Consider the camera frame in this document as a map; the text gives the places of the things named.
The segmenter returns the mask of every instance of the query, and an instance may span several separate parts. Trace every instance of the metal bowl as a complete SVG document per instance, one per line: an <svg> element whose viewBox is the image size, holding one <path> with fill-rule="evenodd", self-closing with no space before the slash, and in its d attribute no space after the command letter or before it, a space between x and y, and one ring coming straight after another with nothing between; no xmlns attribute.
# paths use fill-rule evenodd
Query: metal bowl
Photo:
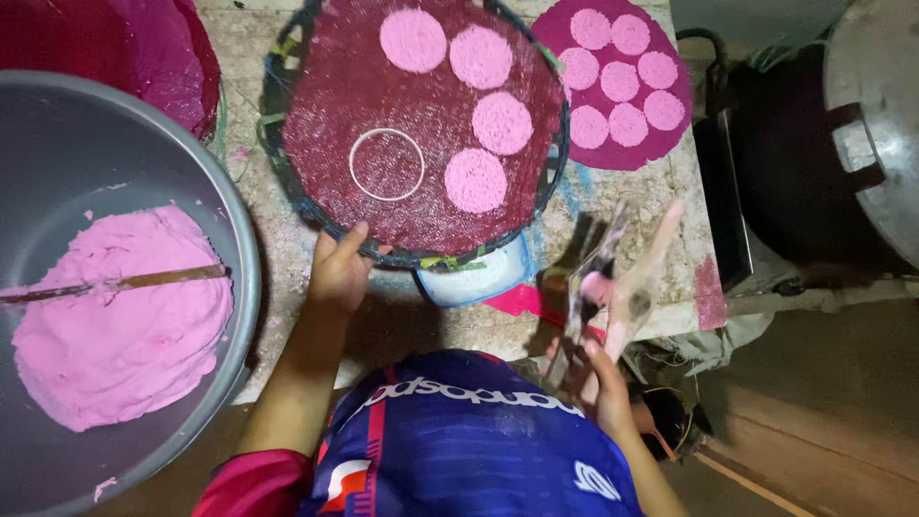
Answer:
<svg viewBox="0 0 919 517"><path fill-rule="evenodd" d="M255 235L232 182L190 134L137 98L93 81L0 72L0 289L32 284L95 217L174 201L233 278L217 366L187 396L115 425L73 432L19 381L9 345L21 307L0 308L0 515L70 515L143 481L178 456L231 395L258 313Z"/></svg>

